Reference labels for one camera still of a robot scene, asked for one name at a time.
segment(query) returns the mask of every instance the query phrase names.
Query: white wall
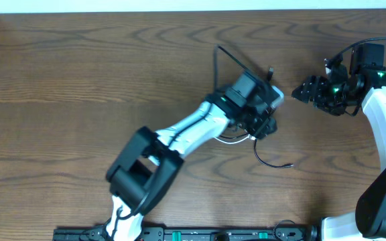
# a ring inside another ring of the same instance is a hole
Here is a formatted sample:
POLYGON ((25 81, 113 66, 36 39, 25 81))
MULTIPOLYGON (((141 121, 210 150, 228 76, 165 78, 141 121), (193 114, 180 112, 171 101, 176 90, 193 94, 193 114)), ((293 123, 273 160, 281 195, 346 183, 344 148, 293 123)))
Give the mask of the white wall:
POLYGON ((376 8, 386 0, 0 0, 0 13, 376 8))

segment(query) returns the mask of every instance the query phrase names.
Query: brown tabletop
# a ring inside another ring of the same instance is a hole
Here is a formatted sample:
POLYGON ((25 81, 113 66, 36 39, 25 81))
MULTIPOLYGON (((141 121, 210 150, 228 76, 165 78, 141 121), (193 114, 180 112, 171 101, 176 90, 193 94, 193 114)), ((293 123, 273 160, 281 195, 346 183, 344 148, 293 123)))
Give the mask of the brown tabletop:
MULTIPOLYGON (((107 169, 139 127, 168 127, 212 91, 215 43, 259 74, 274 67, 286 98, 258 152, 296 166, 260 165, 251 141, 211 140, 145 220, 249 227, 353 211, 379 174, 367 118, 330 116, 290 94, 325 74, 324 58, 377 36, 386 10, 0 15, 0 240, 105 222, 107 169)), ((240 69, 219 57, 220 83, 234 82, 240 69)))

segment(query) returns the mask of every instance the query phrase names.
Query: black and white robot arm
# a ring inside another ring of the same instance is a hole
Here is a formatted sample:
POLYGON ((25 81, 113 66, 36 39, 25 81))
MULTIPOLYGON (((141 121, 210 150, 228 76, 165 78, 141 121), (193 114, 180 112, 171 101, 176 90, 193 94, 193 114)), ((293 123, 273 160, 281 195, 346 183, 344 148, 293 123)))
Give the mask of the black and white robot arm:
POLYGON ((352 48, 350 72, 341 64, 341 55, 328 61, 327 78, 310 76, 292 96, 333 115, 356 106, 367 116, 379 152, 381 174, 360 197, 355 212, 324 218, 323 241, 386 239, 386 68, 384 46, 357 44, 352 48))
POLYGON ((245 70, 233 86, 207 96, 198 110, 177 124, 155 133, 139 129, 107 173, 114 208, 103 236, 134 241, 144 215, 164 196, 183 158, 227 127, 241 126, 255 139, 275 132, 271 115, 282 102, 280 90, 245 70), (137 161, 140 155, 158 166, 155 173, 137 161))

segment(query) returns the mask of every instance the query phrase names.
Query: white cable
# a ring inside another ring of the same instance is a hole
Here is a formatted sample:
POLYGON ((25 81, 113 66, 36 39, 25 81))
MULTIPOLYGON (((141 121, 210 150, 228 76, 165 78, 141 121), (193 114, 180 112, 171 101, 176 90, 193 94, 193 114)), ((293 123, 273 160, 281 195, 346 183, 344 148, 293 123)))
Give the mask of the white cable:
POLYGON ((242 140, 240 140, 240 141, 233 141, 233 142, 224 141, 224 140, 221 140, 221 139, 219 139, 219 138, 217 138, 217 137, 214 137, 214 139, 216 139, 217 141, 220 141, 220 142, 222 142, 222 143, 224 143, 224 144, 233 145, 233 144, 241 143, 241 142, 243 142, 243 141, 249 139, 250 137, 251 137, 251 135, 247 135, 244 139, 242 139, 242 140))

